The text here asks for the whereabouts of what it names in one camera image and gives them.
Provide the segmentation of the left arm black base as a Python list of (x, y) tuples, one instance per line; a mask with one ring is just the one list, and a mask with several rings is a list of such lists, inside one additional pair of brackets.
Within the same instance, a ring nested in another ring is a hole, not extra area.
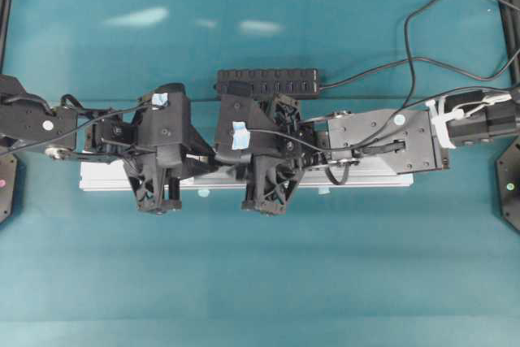
[(11, 215), (18, 160), (13, 154), (1, 157), (0, 166), (0, 223)]

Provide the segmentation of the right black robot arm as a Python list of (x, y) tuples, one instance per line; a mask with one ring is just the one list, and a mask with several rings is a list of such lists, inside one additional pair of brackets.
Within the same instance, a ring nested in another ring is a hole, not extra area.
[(215, 148), (246, 184), (243, 208), (277, 215), (311, 171), (336, 186), (370, 163), (396, 176), (440, 171), (457, 147), (518, 133), (519, 100), (508, 90), (468, 87), (399, 109), (304, 119), (295, 98), (237, 87), (221, 97)]

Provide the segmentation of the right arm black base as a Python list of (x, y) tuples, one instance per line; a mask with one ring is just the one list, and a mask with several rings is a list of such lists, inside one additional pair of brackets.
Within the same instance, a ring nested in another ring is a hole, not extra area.
[(496, 160), (501, 214), (505, 221), (517, 232), (520, 230), (519, 147), (519, 137), (517, 137)]

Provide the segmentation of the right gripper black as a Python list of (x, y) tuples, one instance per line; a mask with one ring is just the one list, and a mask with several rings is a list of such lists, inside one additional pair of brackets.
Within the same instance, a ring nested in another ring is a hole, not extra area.
[(218, 159), (217, 173), (234, 180), (246, 180), (242, 210), (266, 215), (283, 215), (305, 170), (319, 161), (314, 125), (301, 117), (301, 103), (276, 94), (257, 102), (259, 112), (251, 132), (251, 158)]

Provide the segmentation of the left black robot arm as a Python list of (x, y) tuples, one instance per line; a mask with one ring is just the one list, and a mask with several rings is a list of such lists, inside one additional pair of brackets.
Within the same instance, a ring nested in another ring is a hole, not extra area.
[(182, 180), (217, 171), (215, 152), (191, 122), (184, 85), (170, 83), (128, 109), (83, 106), (71, 94), (57, 106), (1, 77), (1, 155), (21, 151), (54, 160), (123, 164), (140, 212), (182, 207)]

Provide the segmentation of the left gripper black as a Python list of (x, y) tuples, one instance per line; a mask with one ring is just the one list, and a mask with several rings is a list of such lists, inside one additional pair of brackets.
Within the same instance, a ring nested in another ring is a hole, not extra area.
[(157, 150), (137, 144), (137, 126), (122, 115), (102, 119), (87, 127), (84, 149), (109, 163), (123, 162), (124, 173), (140, 212), (164, 214), (182, 208), (180, 180), (204, 176), (219, 169), (214, 149), (188, 122), (188, 146), (178, 179), (171, 169), (158, 165)]

